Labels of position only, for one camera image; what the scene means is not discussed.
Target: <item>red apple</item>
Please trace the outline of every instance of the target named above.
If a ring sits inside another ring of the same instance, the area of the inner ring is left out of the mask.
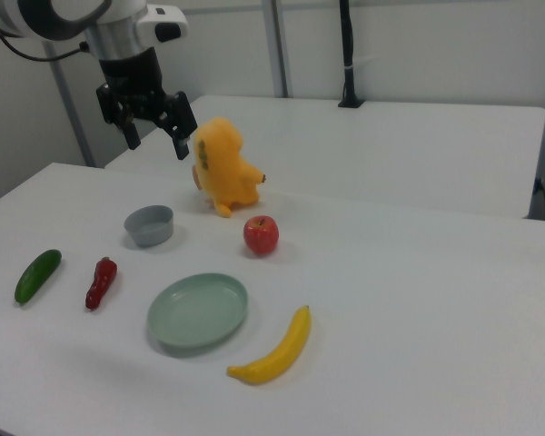
[[[279,228],[270,216],[254,216],[244,225],[244,241],[256,254],[267,254],[279,241]]]

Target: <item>yellow banana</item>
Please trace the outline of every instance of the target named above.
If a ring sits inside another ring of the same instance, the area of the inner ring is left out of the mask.
[[[311,331],[311,312],[303,306],[292,317],[281,343],[268,355],[245,366],[229,366],[228,375],[242,382],[261,384],[275,379],[289,369],[301,353]]]

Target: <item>red chili pepper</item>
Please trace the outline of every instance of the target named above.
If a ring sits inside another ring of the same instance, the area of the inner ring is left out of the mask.
[[[84,305],[87,309],[96,309],[99,307],[101,299],[111,286],[113,279],[117,274],[117,264],[108,257],[104,257],[99,262],[94,270],[94,280],[91,289],[87,293],[87,298]]]

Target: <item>toy fruit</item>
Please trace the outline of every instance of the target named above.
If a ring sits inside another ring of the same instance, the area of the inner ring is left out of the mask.
[[[196,130],[193,149],[196,164],[193,178],[199,189],[212,198],[216,212],[228,218],[233,204],[258,202],[256,185],[264,174],[241,156],[243,137],[226,118],[217,117]]]
[[[93,284],[84,299],[84,305],[87,309],[94,310],[99,307],[116,274],[117,264],[108,257],[104,257],[97,262],[94,269]]]
[[[15,300],[24,304],[33,298],[46,279],[55,272],[62,257],[58,250],[48,250],[34,259],[16,285]]]
[[[299,357],[311,331],[311,311],[303,306],[292,317],[291,325],[281,343],[266,357],[245,366],[229,366],[227,374],[250,384],[275,379],[289,369]]]
[[[270,216],[254,216],[244,225],[244,241],[256,254],[271,253],[279,241],[279,228]]]

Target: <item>green cucumber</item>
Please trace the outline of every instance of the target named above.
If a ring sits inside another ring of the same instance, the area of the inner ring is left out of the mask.
[[[45,284],[61,263],[63,255],[58,250],[48,250],[38,256],[20,277],[16,285],[15,300],[21,304],[28,302]]]

